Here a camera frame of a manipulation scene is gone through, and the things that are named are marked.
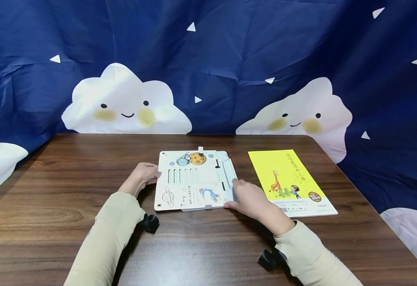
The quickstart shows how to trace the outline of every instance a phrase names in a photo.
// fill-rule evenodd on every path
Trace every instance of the blue backdrop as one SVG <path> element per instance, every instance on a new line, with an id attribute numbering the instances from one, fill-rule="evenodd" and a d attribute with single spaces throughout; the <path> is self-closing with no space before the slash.
<path id="1" fill-rule="evenodd" d="M 417 255 L 417 1 L 0 0 L 0 142 L 68 132 L 74 88 L 112 63 L 166 83 L 191 133 L 328 78 L 353 116 L 340 168 Z"/>

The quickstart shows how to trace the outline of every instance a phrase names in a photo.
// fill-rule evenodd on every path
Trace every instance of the cloud mouth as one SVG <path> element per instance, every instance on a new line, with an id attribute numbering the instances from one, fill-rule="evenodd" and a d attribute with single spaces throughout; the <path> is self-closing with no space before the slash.
<path id="1" fill-rule="evenodd" d="M 132 115 L 129 115 L 129 116 L 128 116 L 128 115 L 124 115 L 124 114 L 122 114 L 122 113 L 121 113 L 121 115 L 123 115 L 123 116 L 124 116 L 124 117 L 126 117 L 126 118 L 131 118 L 131 117 L 133 117 L 133 116 L 134 116 L 134 114 L 135 114 L 135 113 L 133 113 Z"/>

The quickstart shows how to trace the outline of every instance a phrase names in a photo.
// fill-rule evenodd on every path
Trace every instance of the giraffe illustration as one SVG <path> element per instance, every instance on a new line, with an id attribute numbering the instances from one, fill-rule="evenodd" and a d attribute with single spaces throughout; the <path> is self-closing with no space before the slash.
<path id="1" fill-rule="evenodd" d="M 275 196 L 277 196 L 277 194 L 282 191 L 282 187 L 280 186 L 280 182 L 278 181 L 278 178 L 277 178 L 277 176 L 279 176 L 279 174 L 277 173 L 277 171 L 272 171 L 272 173 L 274 173 L 275 183 L 273 183 L 270 186 L 269 192 L 274 192 L 275 193 Z"/>

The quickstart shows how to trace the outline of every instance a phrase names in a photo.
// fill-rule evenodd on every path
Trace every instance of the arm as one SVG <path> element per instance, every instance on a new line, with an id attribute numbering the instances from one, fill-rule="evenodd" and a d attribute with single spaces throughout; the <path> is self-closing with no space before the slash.
<path id="1" fill-rule="evenodd" d="M 286 255 L 292 276 L 305 286 L 362 286 L 353 273 L 329 250 L 314 232 L 301 222 L 293 222 L 269 202 L 263 190 L 243 180 L 234 180 L 238 202 L 224 206 L 258 220 L 276 241 L 275 248 Z"/>
<path id="2" fill-rule="evenodd" d="M 121 252 L 145 215 L 136 196 L 147 184 L 156 183 L 159 175 L 156 165 L 140 163 L 118 192 L 107 199 L 80 247 L 64 286 L 112 284 Z"/>

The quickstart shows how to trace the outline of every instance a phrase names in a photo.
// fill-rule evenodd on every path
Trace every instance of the girl illustration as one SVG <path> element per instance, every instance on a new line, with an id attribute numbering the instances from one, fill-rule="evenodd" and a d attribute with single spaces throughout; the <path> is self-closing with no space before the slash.
<path id="1" fill-rule="evenodd" d="M 301 196 L 297 193 L 299 192 L 299 187 L 296 185 L 292 185 L 292 193 L 296 196 L 296 199 L 301 199 Z"/>

